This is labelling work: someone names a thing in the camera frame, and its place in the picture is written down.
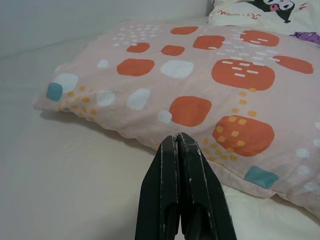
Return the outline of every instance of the white dash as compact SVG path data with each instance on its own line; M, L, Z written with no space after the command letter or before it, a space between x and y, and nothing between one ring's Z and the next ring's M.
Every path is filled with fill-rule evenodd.
M256 51L255 53L258 54L258 55L262 55L262 56L267 56L268 55L268 54L266 54L264 52L261 52L261 51Z
M242 57L238 57L238 56L231 56L230 58L234 60L243 60Z
M223 64L234 64L232 61L222 61Z
M255 59L255 60L263 60L264 58L263 58L263 57L259 57L259 56L253 56L252 59Z
M277 51L272 51L272 50L269 50L269 49L267 49L265 51L268 52L268 53L272 53L272 54L277 54L278 53Z
M240 65L240 66L246 66L246 67L249 67L249 66L250 66L249 63L244 63L244 62L240 62L239 65Z
M252 70L247 70L247 73L250 73L250 74L259 74L258 71L252 71Z
M269 57L268 59L269 59L269 60L276 61L276 62L280 62L280 60L279 60L279 59L276 59L276 58L273 58L273 57Z
M250 47L254 47L254 48L260 48L259 45L255 45L255 44L249 44Z
M244 78L246 75L244 75L244 74L241 74L241 73L235 73L234 74L235 76L238 76L238 77L242 77L242 78Z
M256 65L256 66L265 66L264 63L262 63L262 62L256 62L256 61L254 61L252 64L253 64L253 65Z

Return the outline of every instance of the black clip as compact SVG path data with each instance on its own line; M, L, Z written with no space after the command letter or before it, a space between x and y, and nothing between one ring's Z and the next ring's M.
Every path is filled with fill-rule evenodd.
M237 240L222 186L185 133L161 143L141 186L135 240Z

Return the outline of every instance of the white bed sheet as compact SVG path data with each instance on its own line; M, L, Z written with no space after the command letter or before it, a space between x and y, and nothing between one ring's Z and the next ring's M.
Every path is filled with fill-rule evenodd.
M55 68L94 37L0 59L2 240L134 239L155 152L72 113L32 108ZM320 239L320 221L306 210L224 190L238 240Z

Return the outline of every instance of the orange dot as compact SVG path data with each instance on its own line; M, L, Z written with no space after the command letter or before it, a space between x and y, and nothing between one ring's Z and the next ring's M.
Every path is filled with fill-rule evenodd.
M196 96L180 96L170 106L172 122L187 127L200 125L207 117L211 102Z
M240 38L244 42L268 47L275 47L279 43L279 37L276 35L256 30L245 30Z
M223 45L223 36L198 36L193 43L195 49L216 50Z
M183 46L166 45L162 48L161 53L169 56L179 56L185 51Z
M255 117L257 115L257 113L255 111L249 111L248 115L251 117Z
M93 114L93 115L96 115L97 114L97 110L95 108L92 108L90 110L90 113Z
M233 68L240 68L237 73ZM275 81L276 74L268 66L255 65L250 61L221 59L211 71L212 79L223 85L242 89L266 90Z
M246 105L248 102L247 102L247 100L241 99L239 103L242 105Z
M233 148L231 148L231 147L228 147L227 149L226 149L226 152L227 153L233 153L235 150L233 149Z
M86 106L82 106L81 110L82 110L82 112L86 113L87 112L87 107Z
M287 68L303 74L312 74L314 68L311 63L301 60L299 58L289 57L289 56L274 56L276 63Z
M238 121L238 124L239 125L245 125L247 123L247 120L245 120L245 119L240 119L239 121Z
M155 66L155 62L149 59L128 58L120 63L116 70L120 75L140 77L148 74Z
M218 156L222 156L222 151L217 150L217 151L215 151L215 154L217 154Z
M275 133L269 124L238 115L233 116L237 117L237 121L230 122L229 117L222 117L216 124L223 126L225 141L219 141L221 133L216 128L212 133L213 138L227 152L233 149L241 156L252 157L266 150L274 140Z
M232 131L231 136L238 137L239 132L238 131Z
M224 131L224 127L223 127L223 126L217 126L217 127L216 127L216 131L217 131L218 133L222 133L222 132Z
M238 147L244 147L246 145L246 142L239 140L236 145Z
M82 101L84 101L85 103L90 103L90 98L85 96L84 98L82 98Z
M231 159L231 161L235 162L235 161L237 161L238 158L236 156L231 155L230 159Z
M224 143L225 141L226 141L226 138L224 136L220 136L218 138L218 142L220 142L220 143Z
M175 27L171 30L172 34L178 34L178 35L188 35L192 34L194 31L198 29L197 26L181 26L181 27Z
M237 120L237 118L235 117L235 116L230 116L229 118L228 118L228 121L229 122L235 122Z
M147 51L150 48L149 43L146 42L139 42L139 43L135 43L133 45L131 45L130 47L128 47L126 49L127 52L130 53L143 53L145 51Z

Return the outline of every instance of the pillow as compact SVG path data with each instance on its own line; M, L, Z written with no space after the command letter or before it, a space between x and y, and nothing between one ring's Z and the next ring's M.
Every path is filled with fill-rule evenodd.
M185 132L223 184L320 216L319 53L238 26L126 21L59 67L35 107L154 149Z
M318 0L252 0L216 6L209 15L212 26L237 25L294 35L320 33Z
M229 5L234 3L243 2L245 0L211 0L211 3L213 4L213 7L220 7L223 5Z

